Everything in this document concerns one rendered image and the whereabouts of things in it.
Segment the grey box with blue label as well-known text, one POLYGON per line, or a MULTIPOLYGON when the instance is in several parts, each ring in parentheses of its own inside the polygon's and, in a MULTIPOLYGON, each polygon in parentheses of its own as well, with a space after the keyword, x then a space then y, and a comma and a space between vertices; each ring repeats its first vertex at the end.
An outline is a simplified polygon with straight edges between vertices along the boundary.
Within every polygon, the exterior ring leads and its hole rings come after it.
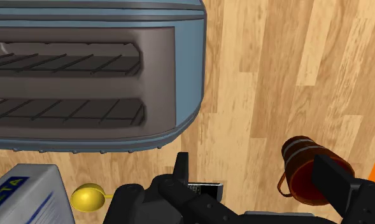
POLYGON ((0 224, 75 224, 59 168, 17 164, 1 176, 0 224))

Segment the brown striped mug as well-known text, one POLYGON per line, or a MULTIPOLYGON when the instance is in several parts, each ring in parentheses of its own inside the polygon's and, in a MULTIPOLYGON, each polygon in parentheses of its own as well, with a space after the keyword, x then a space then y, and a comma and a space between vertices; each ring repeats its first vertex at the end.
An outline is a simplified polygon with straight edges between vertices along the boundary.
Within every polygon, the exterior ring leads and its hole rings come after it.
POLYGON ((290 192, 283 193, 282 196, 293 197, 299 202, 310 206, 328 204, 325 197, 311 181, 315 155, 327 155, 349 174, 355 174, 352 166, 347 161, 307 136, 295 136, 288 139, 281 148, 281 154, 285 168, 277 185, 278 191, 281 191, 281 185, 283 181, 286 181, 290 192))

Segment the yellow measuring spoon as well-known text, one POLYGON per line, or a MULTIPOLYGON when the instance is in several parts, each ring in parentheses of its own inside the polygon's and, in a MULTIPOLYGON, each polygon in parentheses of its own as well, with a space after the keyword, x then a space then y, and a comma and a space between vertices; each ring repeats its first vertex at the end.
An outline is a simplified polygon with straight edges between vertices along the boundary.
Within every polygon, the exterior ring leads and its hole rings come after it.
POLYGON ((81 212, 94 212, 103 207, 106 199, 112 199, 104 189, 95 183, 85 183, 79 186, 70 196, 71 205, 81 212))

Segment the blue two-slot toaster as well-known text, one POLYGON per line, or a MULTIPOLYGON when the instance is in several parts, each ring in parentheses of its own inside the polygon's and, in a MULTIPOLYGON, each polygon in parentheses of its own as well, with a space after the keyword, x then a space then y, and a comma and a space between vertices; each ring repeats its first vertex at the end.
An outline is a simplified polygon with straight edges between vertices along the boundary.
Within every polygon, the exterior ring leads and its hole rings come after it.
POLYGON ((204 96, 203 0, 0 0, 0 149, 135 152, 204 96))

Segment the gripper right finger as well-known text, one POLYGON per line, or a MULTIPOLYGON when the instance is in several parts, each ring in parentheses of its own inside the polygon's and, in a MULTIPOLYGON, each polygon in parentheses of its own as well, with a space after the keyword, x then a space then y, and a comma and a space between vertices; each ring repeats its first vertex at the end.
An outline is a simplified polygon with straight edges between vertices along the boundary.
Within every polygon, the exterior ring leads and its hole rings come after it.
POLYGON ((375 224, 375 182, 354 178, 326 155, 315 155, 311 180, 341 224, 375 224))

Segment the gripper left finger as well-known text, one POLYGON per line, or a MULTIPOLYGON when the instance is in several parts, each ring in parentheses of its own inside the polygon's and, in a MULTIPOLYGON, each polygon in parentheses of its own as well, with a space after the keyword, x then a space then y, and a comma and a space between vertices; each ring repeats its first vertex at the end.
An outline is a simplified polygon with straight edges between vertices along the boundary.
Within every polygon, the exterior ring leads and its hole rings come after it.
MULTIPOLYGON (((187 186, 188 153, 179 152, 172 174, 157 181, 157 194, 181 214, 184 224, 242 224, 241 217, 207 194, 198 195, 187 186)), ((118 187, 103 224, 136 224, 145 189, 139 184, 118 187)))

